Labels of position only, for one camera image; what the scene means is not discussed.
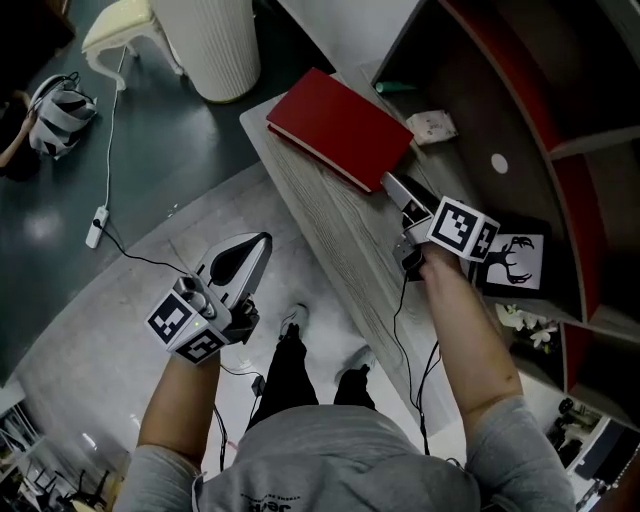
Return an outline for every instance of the white chair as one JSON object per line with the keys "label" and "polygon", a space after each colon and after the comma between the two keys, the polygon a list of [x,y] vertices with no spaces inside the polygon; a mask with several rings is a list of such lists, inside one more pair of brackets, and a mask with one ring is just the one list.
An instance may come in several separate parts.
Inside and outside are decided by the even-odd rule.
{"label": "white chair", "polygon": [[184,75],[184,70],[173,57],[169,41],[151,10],[149,0],[119,0],[105,8],[89,29],[82,43],[82,52],[94,71],[113,78],[118,90],[124,91],[127,88],[124,78],[105,67],[99,56],[103,50],[126,45],[131,55],[137,57],[138,53],[131,45],[131,40],[138,36],[152,39],[174,73]]}

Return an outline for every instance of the forearm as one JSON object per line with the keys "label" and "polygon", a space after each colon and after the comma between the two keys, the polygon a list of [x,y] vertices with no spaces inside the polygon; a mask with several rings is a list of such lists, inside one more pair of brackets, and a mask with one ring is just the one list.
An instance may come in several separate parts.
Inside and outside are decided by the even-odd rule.
{"label": "forearm", "polygon": [[467,437],[500,400],[522,394],[520,377],[457,259],[425,250],[421,269],[440,352]]}
{"label": "forearm", "polygon": [[219,376],[219,353],[200,366],[172,357],[145,412],[138,446],[162,446],[200,467]]}
{"label": "forearm", "polygon": [[27,137],[27,135],[29,135],[29,130],[21,129],[20,132],[18,132],[18,135],[16,135],[16,138],[13,139],[13,142],[9,144],[7,149],[0,153],[0,167],[6,167],[9,162],[11,162],[13,155],[16,154],[16,151],[18,151],[18,148],[24,142],[24,139]]}

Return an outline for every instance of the white box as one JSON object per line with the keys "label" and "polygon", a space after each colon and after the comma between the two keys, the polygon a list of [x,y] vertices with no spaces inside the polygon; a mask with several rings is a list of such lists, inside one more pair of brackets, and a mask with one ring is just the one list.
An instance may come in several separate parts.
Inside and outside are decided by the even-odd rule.
{"label": "white box", "polygon": [[483,262],[500,224],[466,204],[443,197],[427,239],[470,261]]}

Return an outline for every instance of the desk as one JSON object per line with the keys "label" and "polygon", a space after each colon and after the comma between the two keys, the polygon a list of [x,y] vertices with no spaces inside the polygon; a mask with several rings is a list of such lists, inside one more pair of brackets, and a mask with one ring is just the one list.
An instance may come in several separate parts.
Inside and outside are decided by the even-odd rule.
{"label": "desk", "polygon": [[[354,69],[334,78],[386,110],[365,70]],[[407,365],[393,339],[393,315],[403,282],[391,253],[401,231],[400,212],[384,192],[362,194],[269,132],[266,116],[279,98],[245,112],[240,122],[344,306],[417,421],[409,400]],[[411,175],[438,196],[447,194],[473,204],[452,167],[454,157],[446,146],[438,151],[420,156],[414,146],[397,171]],[[415,397],[436,342],[421,283],[407,284],[397,333],[411,361]],[[425,383],[423,404],[429,435],[459,418],[442,364]]]}

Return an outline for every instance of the white wall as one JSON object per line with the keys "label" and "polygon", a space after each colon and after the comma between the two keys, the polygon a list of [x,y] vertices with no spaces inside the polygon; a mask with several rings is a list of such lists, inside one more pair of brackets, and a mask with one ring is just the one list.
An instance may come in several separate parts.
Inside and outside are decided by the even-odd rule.
{"label": "white wall", "polygon": [[381,60],[418,0],[279,0],[337,70]]}

